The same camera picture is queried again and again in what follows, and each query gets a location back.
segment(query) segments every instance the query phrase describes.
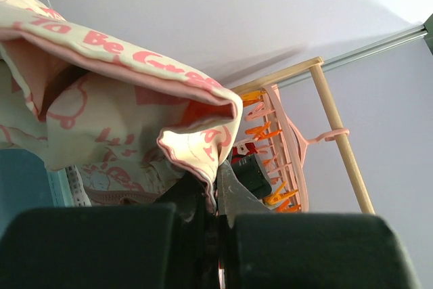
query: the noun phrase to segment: cloth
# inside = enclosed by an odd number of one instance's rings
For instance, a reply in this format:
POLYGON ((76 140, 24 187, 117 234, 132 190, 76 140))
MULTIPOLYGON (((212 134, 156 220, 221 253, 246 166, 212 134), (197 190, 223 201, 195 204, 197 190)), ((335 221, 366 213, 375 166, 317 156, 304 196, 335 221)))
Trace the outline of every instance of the cloth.
POLYGON ((205 182, 212 209, 212 182, 242 115, 239 96, 192 67, 67 22, 40 1, 0 1, 0 148, 27 149, 53 171, 75 164, 93 200, 146 199, 186 170, 205 182))

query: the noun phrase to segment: pink lettering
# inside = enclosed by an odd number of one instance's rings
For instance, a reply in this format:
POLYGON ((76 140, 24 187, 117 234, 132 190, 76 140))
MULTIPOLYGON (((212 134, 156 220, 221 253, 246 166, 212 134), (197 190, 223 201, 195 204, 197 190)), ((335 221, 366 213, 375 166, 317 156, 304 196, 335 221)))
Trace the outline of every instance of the pink lettering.
POLYGON ((106 149, 107 149, 107 152, 104 155, 104 157, 102 158, 103 162, 114 162, 114 161, 118 160, 117 155, 110 148, 106 147, 106 149))
POLYGON ((215 129, 209 129, 209 130, 202 131, 200 135, 204 134, 204 141, 206 143, 210 143, 215 138, 215 136, 219 135, 220 133, 221 131, 215 129))
POLYGON ((146 59, 147 59, 147 57, 149 57, 151 55, 153 55, 155 57, 162 58, 162 55, 159 55, 159 54, 154 53, 154 52, 150 52, 150 51, 138 51, 138 52, 135 52, 133 54, 133 59, 135 61, 141 62, 143 64, 147 64, 146 59))
POLYGON ((40 16, 33 16, 33 17, 37 18, 37 20, 30 22, 30 24, 32 24, 32 25, 39 26, 39 25, 42 25, 45 23, 53 23, 53 22, 56 23, 55 20, 50 20, 49 18, 40 17, 40 16))
MULTIPOLYGON (((101 133, 98 135, 98 137, 95 139, 95 142, 106 142, 109 146, 119 146, 120 145, 120 138, 116 137, 111 140, 108 139, 108 136, 110 135, 111 128, 105 128, 102 129, 101 133)), ((125 145, 131 145, 134 141, 135 136, 133 133, 130 135, 127 135, 126 140, 124 141, 125 145)))
POLYGON ((225 132, 225 140, 222 141, 219 144, 219 146, 227 147, 231 143, 231 134, 230 134, 230 131, 228 130, 228 128, 225 125, 223 125, 223 129, 224 129, 224 132, 225 132))
POLYGON ((123 51, 123 46, 116 42, 108 42, 106 39, 108 38, 108 35, 95 32, 94 30, 91 30, 87 33, 85 36, 83 43, 90 44, 90 45, 96 45, 100 46, 102 45, 103 49, 107 52, 113 53, 113 54, 120 54, 121 51, 123 51))
POLYGON ((208 155, 211 161, 215 161, 215 159, 212 157, 212 146, 209 146, 209 148, 203 148, 204 152, 208 155))
POLYGON ((104 142, 105 140, 107 140, 108 135, 111 132, 111 128, 105 128, 102 129, 101 133, 99 134, 99 137, 96 138, 95 142, 104 142))
POLYGON ((57 13, 54 9, 51 8, 43 8, 40 7, 45 13, 50 15, 52 18, 55 18, 56 20, 65 20, 59 13, 57 13))
POLYGON ((48 25, 44 25, 42 27, 45 30, 50 30, 51 32, 56 32, 56 33, 60 33, 60 34, 66 34, 70 30, 72 30, 72 28, 70 26, 66 26, 63 24, 48 24, 48 25))
POLYGON ((133 133, 130 135, 127 135, 127 140, 124 142, 124 144, 125 145, 131 145, 132 142, 134 141, 134 139, 135 139, 135 136, 133 133))
POLYGON ((204 78, 203 76, 200 76, 197 72, 187 72, 185 74, 186 77, 188 77, 187 83, 190 85, 197 85, 201 88, 210 91, 212 87, 222 87, 218 82, 213 80, 210 77, 204 78))
POLYGON ((164 69, 170 72, 185 72, 184 69, 182 68, 176 68, 175 66, 173 66, 172 64, 161 64, 160 62, 157 62, 155 60, 149 60, 147 62, 148 64, 151 64, 153 67, 159 68, 159 69, 164 69))

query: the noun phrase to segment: orange clothespin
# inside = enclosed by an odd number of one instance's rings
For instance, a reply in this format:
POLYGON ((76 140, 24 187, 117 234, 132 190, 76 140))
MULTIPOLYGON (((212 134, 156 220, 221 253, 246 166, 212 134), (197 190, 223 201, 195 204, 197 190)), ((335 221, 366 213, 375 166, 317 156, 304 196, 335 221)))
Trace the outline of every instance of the orange clothespin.
POLYGON ((250 105, 255 104, 255 103, 259 103, 261 101, 262 100, 258 98, 258 99, 252 99, 250 101, 242 101, 242 104, 246 108, 247 106, 250 106, 250 105))
POLYGON ((287 200, 283 202, 278 208, 275 210, 278 213, 295 213, 300 209, 300 204, 297 204, 296 206, 289 206, 290 200, 287 200))
POLYGON ((247 93, 241 95, 242 101, 254 101, 256 99, 261 99, 262 95, 265 94, 266 91, 252 91, 251 93, 247 93))
POLYGON ((255 127, 255 128, 248 129, 247 131, 245 131, 245 134, 246 135, 254 135, 253 138, 256 139, 260 136, 260 134, 263 131, 268 129, 270 125, 271 125, 271 121, 267 122, 265 125, 263 125, 261 127, 255 127))
POLYGON ((290 199, 292 196, 295 196, 295 194, 298 193, 298 190, 289 191, 283 194, 278 193, 276 196, 274 196, 272 199, 267 201, 269 204, 277 204, 278 202, 281 202, 283 200, 290 199))
POLYGON ((270 196, 267 196, 265 199, 265 202, 268 204, 273 204, 271 203, 272 201, 275 200, 275 198, 278 196, 278 194, 280 193, 280 191, 286 186, 287 181, 284 181, 283 183, 281 183, 281 185, 277 188, 277 191, 275 191, 274 193, 272 193, 270 196))
POLYGON ((276 135, 279 135, 280 133, 282 132, 282 130, 280 129, 280 130, 276 130, 276 131, 274 131, 274 132, 270 132, 270 133, 268 133, 268 134, 264 134, 263 132, 258 136, 258 141, 260 141, 260 140, 265 140, 265 139, 268 139, 268 138, 272 138, 272 137, 275 137, 276 135))

